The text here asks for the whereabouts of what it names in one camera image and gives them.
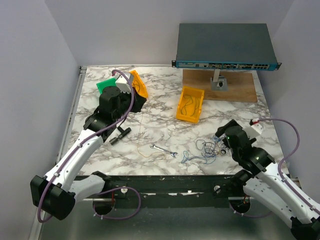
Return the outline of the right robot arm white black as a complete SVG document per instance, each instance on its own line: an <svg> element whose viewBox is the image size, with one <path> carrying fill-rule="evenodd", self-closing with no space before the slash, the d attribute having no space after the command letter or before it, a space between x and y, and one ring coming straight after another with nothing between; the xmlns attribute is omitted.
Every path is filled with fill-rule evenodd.
<svg viewBox="0 0 320 240"><path fill-rule="evenodd" d="M253 197L276 214L295 239L318 240L319 203L285 175L281 164L266 150L253 146L262 131L259 119L251 120L247 128L232 119L217 129L215 136L224 136L222 141L230 149L232 159L242 167L219 191Z"/></svg>

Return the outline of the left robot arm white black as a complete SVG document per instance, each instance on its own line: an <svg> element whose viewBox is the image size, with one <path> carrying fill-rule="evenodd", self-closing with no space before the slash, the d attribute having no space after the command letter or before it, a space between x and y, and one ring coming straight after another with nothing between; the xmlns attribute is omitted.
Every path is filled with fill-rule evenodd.
<svg viewBox="0 0 320 240"><path fill-rule="evenodd" d="M107 86L99 96L99 104L93 114L85 119L79 137L65 156L44 176L36 175L30 182L33 204L38 208L40 223L46 219L41 212L58 220L65 219L75 204L92 195L101 198L120 191L125 196L128 186L116 186L110 176L99 171L93 172L83 180L75 178L90 156L102 146L126 119L128 113L141 111L147 99L132 88L128 93L121 92L116 86Z"/></svg>

